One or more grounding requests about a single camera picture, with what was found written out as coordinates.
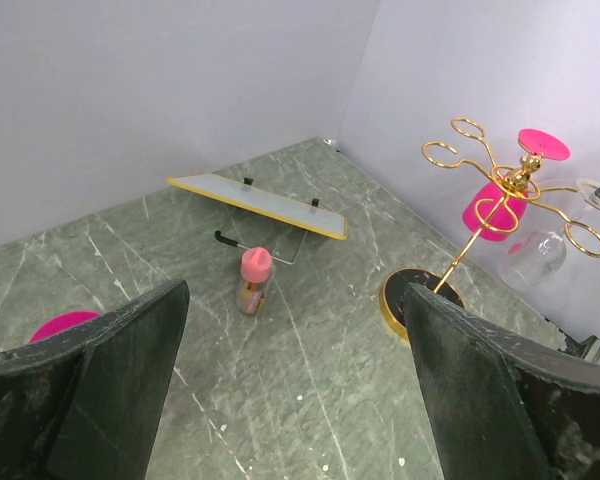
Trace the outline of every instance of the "marble floor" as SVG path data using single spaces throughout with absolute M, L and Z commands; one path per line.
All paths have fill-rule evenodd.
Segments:
M 403 266 L 444 271 L 457 248 L 319 139 L 221 174 L 319 197 L 348 218 L 349 238 L 309 234 L 297 264 L 277 266 L 262 313 L 245 317 L 233 305 L 241 251 L 214 231 L 283 257 L 302 232 L 166 188 L 0 247 L 0 351 L 65 311 L 105 311 L 183 278 L 191 306 L 147 479 L 441 479 L 413 357 L 378 292 Z M 562 344 L 471 262 L 451 282 L 468 310 Z

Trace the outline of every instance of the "black handle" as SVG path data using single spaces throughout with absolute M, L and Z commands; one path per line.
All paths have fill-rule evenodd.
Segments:
M 216 230 L 216 240 L 218 240 L 220 243 L 226 243 L 227 245 L 231 246 L 231 247 L 237 247 L 238 246 L 238 241 L 237 240 L 231 240 L 230 238 L 227 237 L 223 237 L 222 236 L 222 232 L 220 230 Z

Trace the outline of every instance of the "round black base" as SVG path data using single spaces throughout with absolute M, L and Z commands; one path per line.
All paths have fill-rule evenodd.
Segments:
M 391 329 L 405 340 L 409 340 L 403 310 L 404 291 L 407 284 L 418 283 L 426 286 L 429 290 L 433 290 L 439 281 L 439 276 L 426 270 L 403 268 L 393 272 L 389 275 L 387 281 L 384 282 L 382 291 L 380 292 L 380 309 L 382 310 L 382 315 Z M 448 283 L 442 285 L 438 295 L 464 308 L 460 296 Z

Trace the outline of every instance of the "pink bottle cap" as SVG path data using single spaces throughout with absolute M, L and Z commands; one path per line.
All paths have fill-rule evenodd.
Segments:
M 38 342 L 44 340 L 47 337 L 55 335 L 56 333 L 68 330 L 76 325 L 92 320 L 99 317 L 101 313 L 92 312 L 89 310 L 78 310 L 75 312 L 68 312 L 59 317 L 52 318 L 47 323 L 42 325 L 36 333 L 33 334 L 29 343 Z
M 551 160 L 566 160 L 571 156 L 567 146 L 556 137 L 533 128 L 520 130 L 518 141 L 529 152 L 542 154 Z
M 242 255 L 240 273 L 242 278 L 251 283 L 262 283 L 271 275 L 273 260 L 266 248 L 250 248 Z

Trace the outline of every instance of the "magenta disc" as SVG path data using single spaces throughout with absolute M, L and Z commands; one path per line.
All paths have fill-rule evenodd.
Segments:
M 29 340 L 29 343 L 35 343 L 40 340 L 44 340 L 47 337 L 68 330 L 69 328 L 80 325 L 81 323 L 88 322 L 89 320 L 99 317 L 100 315 L 101 313 L 92 312 L 90 310 L 77 310 L 75 312 L 68 312 L 60 315 L 59 317 L 52 318 L 33 334 L 31 340 Z
M 556 137 L 533 128 L 524 128 L 518 133 L 518 140 L 529 152 L 541 154 L 551 160 L 566 160 L 571 156 L 567 146 Z

